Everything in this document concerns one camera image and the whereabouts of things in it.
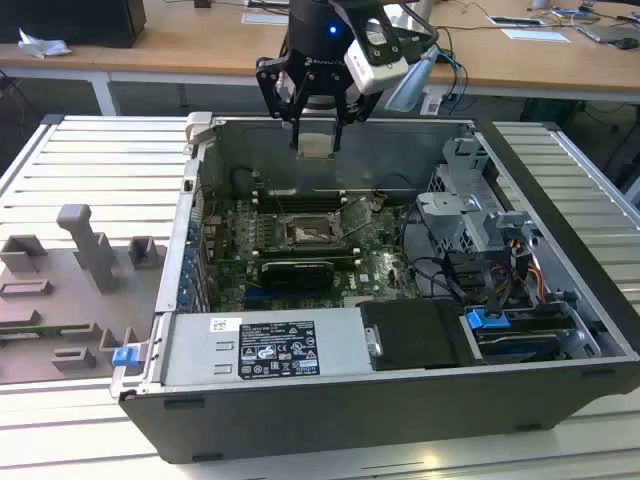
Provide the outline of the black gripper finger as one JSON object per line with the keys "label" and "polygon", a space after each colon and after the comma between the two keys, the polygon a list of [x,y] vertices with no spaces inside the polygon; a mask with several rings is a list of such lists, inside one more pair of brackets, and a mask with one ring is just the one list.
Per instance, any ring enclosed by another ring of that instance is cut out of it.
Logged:
{"label": "black gripper finger", "polygon": [[360,94],[353,102],[347,101],[347,90],[353,81],[335,75],[333,77],[333,98],[335,101],[336,120],[333,131],[332,150],[339,151],[342,133],[345,126],[368,119],[377,104],[377,94]]}
{"label": "black gripper finger", "polygon": [[[294,85],[294,93],[288,100],[279,93],[278,82],[283,76]],[[256,60],[256,80],[269,114],[292,125],[290,147],[294,150],[298,149],[300,117],[311,96],[312,77],[313,72],[302,55]]]}

